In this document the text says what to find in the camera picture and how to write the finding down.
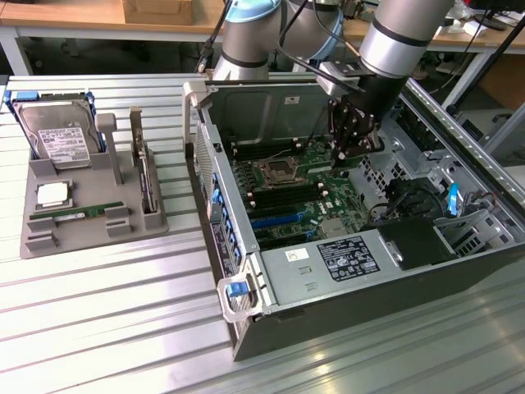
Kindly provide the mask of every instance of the blue ram slot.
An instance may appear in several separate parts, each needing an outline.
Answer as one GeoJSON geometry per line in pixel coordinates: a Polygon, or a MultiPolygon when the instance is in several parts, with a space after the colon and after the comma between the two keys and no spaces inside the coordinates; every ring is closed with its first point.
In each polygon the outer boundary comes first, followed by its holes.
{"type": "Polygon", "coordinates": [[[303,220],[303,215],[305,213],[306,211],[295,213],[290,216],[283,216],[281,218],[253,220],[252,228],[265,228],[265,227],[282,226],[284,224],[290,224],[290,223],[299,223],[303,220]]]}

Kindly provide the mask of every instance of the hard drive label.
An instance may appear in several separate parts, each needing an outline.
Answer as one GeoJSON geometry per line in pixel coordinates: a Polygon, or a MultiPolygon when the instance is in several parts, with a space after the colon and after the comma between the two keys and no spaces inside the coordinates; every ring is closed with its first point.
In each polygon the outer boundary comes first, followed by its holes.
{"type": "Polygon", "coordinates": [[[360,236],[327,242],[317,245],[317,248],[336,282],[381,271],[360,236]]]}
{"type": "Polygon", "coordinates": [[[89,160],[89,151],[80,127],[39,130],[40,141],[53,163],[89,160]]]}
{"type": "Polygon", "coordinates": [[[230,257],[230,253],[228,252],[228,244],[226,238],[224,237],[222,225],[220,223],[212,223],[211,226],[213,239],[215,240],[215,246],[217,248],[217,254],[221,260],[222,273],[224,273],[224,277],[233,277],[237,274],[237,270],[235,269],[233,259],[230,257]]]}

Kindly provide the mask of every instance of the metal handle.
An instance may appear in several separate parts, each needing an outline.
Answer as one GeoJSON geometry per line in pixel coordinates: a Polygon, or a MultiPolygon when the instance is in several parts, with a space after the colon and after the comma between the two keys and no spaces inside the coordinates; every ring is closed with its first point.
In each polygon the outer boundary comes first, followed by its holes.
{"type": "Polygon", "coordinates": [[[245,320],[249,316],[260,314],[263,311],[263,304],[260,299],[257,299],[256,305],[250,309],[243,309],[235,312],[230,307],[230,302],[228,300],[229,297],[226,294],[226,287],[231,283],[244,281],[248,283],[248,287],[252,291],[254,289],[251,288],[251,281],[248,280],[248,277],[249,273],[238,273],[233,277],[225,277],[219,280],[219,282],[217,283],[217,292],[219,293],[219,301],[221,302],[222,315],[228,323],[240,322],[242,320],[245,320]]]}

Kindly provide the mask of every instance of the cardboard box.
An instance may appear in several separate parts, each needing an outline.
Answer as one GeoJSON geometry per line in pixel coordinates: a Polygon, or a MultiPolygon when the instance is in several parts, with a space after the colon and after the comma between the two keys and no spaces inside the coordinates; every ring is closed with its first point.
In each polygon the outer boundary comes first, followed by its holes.
{"type": "Polygon", "coordinates": [[[192,0],[122,0],[126,23],[192,25],[192,0]]]}

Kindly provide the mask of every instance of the gray component tray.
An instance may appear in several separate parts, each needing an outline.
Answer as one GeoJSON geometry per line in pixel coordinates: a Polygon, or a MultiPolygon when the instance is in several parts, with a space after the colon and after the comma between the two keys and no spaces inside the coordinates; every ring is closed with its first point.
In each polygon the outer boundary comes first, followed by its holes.
{"type": "Polygon", "coordinates": [[[164,204],[162,202],[160,185],[158,184],[157,168],[153,152],[149,151],[149,171],[153,188],[153,197],[157,200],[160,210],[160,226],[151,227],[148,219],[144,220],[142,198],[140,194],[139,172],[133,167],[130,151],[117,152],[117,160],[122,173],[122,185],[115,184],[112,167],[94,170],[91,167],[62,170],[56,176],[35,177],[29,166],[25,188],[25,207],[22,224],[20,256],[23,259],[82,250],[98,246],[114,245],[122,242],[137,241],[152,238],[166,232],[168,229],[164,204]],[[98,204],[108,204],[121,201],[129,209],[129,223],[132,231],[123,231],[120,235],[107,234],[105,215],[96,218],[86,218],[70,222],[56,222],[55,228],[50,228],[57,245],[29,250],[26,242],[35,234],[28,226],[29,217],[34,214],[36,204],[36,187],[43,183],[56,181],[73,181],[71,196],[74,208],[88,207],[98,204]]]}

